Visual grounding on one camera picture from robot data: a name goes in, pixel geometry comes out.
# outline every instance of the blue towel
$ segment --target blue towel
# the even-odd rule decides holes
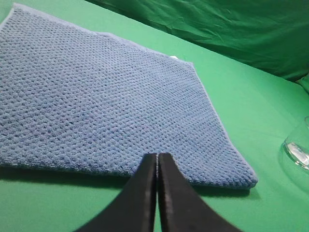
[[[0,77],[1,166],[128,176],[169,152],[194,185],[257,183],[191,63],[15,4]]]

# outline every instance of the waffle weave texture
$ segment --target waffle weave texture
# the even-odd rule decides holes
[[[1,27],[1,166],[127,176],[169,152],[192,184],[255,186],[191,63],[18,4]]]

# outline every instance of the microfiber towel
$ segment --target microfiber towel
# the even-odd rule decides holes
[[[1,166],[130,176],[169,152],[194,185],[257,183],[192,63],[15,4],[0,77]]]

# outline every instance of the green surface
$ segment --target green surface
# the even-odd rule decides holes
[[[309,74],[301,78],[298,83],[309,93]]]
[[[88,0],[285,79],[309,72],[306,0]]]
[[[280,159],[281,143],[309,115],[309,95],[301,86],[83,0],[18,2],[193,62],[232,142],[259,177],[250,193],[197,188],[198,193],[245,232],[309,231],[309,175]],[[9,3],[0,0],[0,6],[3,20]],[[124,184],[115,177],[2,168],[0,231],[73,231],[107,206]],[[156,217],[155,231],[159,225]]]

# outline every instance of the green tabletop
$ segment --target green tabletop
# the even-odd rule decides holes
[[[233,144],[256,171],[250,192],[197,188],[245,232],[308,232],[309,175],[282,161],[280,145],[309,115],[309,95],[288,82],[84,0],[18,0],[94,31],[107,31],[194,63]],[[0,21],[11,3],[0,0]],[[70,232],[106,207],[126,179],[0,169],[0,231]],[[158,217],[155,231],[160,231]]]

